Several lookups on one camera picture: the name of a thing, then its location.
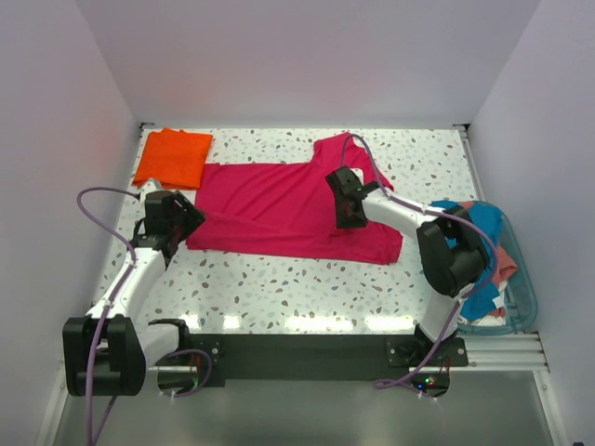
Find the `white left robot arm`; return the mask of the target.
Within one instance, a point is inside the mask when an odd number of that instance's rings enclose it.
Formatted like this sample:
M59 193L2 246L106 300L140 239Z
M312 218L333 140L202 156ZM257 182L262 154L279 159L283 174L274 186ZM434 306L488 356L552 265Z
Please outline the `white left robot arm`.
M134 321L179 246L205 217L181 192L155 182L136 197L144 216L124 241L122 267L103 297L62 328L66 385L73 396L135 396L159 360L182 364L192 355L185 321L158 319L142 330Z

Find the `magenta pink t-shirt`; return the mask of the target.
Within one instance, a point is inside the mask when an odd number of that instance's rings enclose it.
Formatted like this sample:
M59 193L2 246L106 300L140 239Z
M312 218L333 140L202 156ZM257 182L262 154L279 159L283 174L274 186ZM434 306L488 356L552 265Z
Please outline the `magenta pink t-shirt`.
M347 133L319 139L306 163L209 164L194 205L205 222L187 239L191 250L304 257L389 265L403 236L375 222L336 226L328 174L346 163L376 179L365 150Z

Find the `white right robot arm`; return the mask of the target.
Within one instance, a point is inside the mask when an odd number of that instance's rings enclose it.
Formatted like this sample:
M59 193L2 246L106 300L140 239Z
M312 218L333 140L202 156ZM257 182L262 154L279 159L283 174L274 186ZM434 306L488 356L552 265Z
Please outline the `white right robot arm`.
M469 212L454 206L424 206L399 197L379 181L363 184L347 166L325 177L334 196L336 225L363 228L368 223L398 230L417 244L422 272L431 288L427 309L416 326L416 358L436 364L447 353L444 339L456 331L462 302L492 281L497 248Z

